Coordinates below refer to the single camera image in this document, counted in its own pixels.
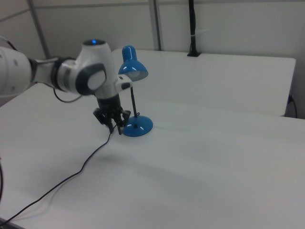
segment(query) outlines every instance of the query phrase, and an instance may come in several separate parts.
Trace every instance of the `lamp cord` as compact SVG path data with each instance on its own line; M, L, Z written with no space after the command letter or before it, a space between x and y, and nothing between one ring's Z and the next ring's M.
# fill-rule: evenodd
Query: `lamp cord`
M85 168L87 162L92 158L92 156L100 149L102 148L103 146L105 146L108 142L109 142L109 139L110 139L110 136L111 136L111 133L109 134L108 136L108 139L107 141L101 145L100 147L98 147L87 159L86 161L84 162L84 164L82 165L81 169L77 172L77 173L74 173L73 175L69 176L68 178L64 179L62 182L58 183L57 185L55 185L53 188L51 188L48 192L46 192L44 195L42 195L38 200L30 203L29 205L27 205L25 208L23 208L21 211L19 211L16 215L12 216L11 218L9 218L7 221L5 221L4 223L0 224L0 227L7 224L8 222L10 222L12 219L14 219L15 217L17 217L19 214L21 214L24 210L28 209L30 206L36 204L37 202L39 202L41 199L43 199L46 195L48 195L50 192L52 192L54 189L56 189L59 185L65 183L67 180L71 179L72 177L75 177L76 175L80 174L83 169Z

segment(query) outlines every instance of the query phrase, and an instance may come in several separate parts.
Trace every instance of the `lamp base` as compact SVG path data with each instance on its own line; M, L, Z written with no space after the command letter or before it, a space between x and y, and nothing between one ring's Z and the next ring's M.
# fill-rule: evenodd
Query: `lamp base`
M147 134L153 128L153 122L146 116L139 115L129 118L123 134L129 137L139 137Z

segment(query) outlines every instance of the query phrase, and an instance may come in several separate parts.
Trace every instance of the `lamp stem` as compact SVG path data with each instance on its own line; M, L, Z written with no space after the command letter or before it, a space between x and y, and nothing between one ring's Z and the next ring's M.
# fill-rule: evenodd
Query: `lamp stem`
M133 107L133 113L134 113L134 117L137 118L137 110L135 108L135 101L134 101L134 95L133 95L133 87L130 88L130 92L132 94L132 107Z

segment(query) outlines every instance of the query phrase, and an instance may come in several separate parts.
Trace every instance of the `black pole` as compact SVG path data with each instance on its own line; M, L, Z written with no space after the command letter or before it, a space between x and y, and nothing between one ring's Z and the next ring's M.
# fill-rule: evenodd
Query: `black pole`
M196 29L196 16L194 10L194 0L189 0L189 9L190 9L190 28L191 28L191 49L190 53L187 56L197 57L200 55L200 52L196 50L196 36L195 36L195 29Z
M133 95L133 88L130 88L130 92L132 94L132 107L133 107L133 113L134 113L134 117L137 118L137 110L135 109L135 101L134 101L134 95Z

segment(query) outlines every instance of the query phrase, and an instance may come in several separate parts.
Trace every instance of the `black cable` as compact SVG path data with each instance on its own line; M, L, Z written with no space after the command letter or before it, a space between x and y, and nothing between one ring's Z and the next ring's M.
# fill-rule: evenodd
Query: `black cable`
M3 171L2 171L2 166L1 166L1 162L0 162L0 203L1 203L1 197L2 197L2 193L3 193Z
M295 118L297 118L297 110L296 110L295 100L294 100L293 97L291 97L291 102L294 103L294 107L295 107Z
M56 94L55 88L53 88L53 92L54 92L55 97L56 97L59 101L61 101L61 102L63 102L63 103L67 103L67 104L73 103L73 102L79 100L80 98L82 98L82 95L81 95L81 96L77 97L76 99L73 99L73 100L70 100L70 101L64 101L64 100L62 100L60 97L58 97L58 95Z
M4 40L7 44L9 44L9 46L10 46L13 50L17 51L17 49L15 48L15 46L14 46L8 39L6 39L5 37L2 37L2 36L0 36L0 39Z
M32 206L32 205L36 204L37 202L39 202L41 199L43 199L46 195L48 195L50 192L52 192L55 188L57 188L57 187L58 187L59 185L61 185L62 183L66 182L67 180L71 179L72 177L74 177L74 176L80 174L80 173L83 171L83 169L84 169L85 165L87 164L87 162L90 160L90 158L91 158L100 148L102 148L103 146L105 146L105 145L109 142L110 136L111 136L111 133L109 134L107 141L106 141L103 145L101 145L100 147L98 147L98 148L97 148L97 149L87 158L87 160L86 160L86 161L84 162L84 164L82 165L80 171L78 171L77 173L74 173L73 175L71 175L71 176L69 176L68 178L64 179L62 182L58 183L56 186L54 186L53 188L51 188L48 192L46 192L46 193L45 193L42 197L40 197L38 200L36 200L36 201L30 203L28 206L26 206L24 209L22 209L22 210L21 210L20 212L18 212L16 215L12 216L12 217L9 218L7 221L5 221L4 223L0 224L0 227L3 226L3 225L5 225L5 224L7 224L8 222L10 222L12 219L14 219L15 217L17 217L20 213L22 213L24 210L28 209L30 206Z

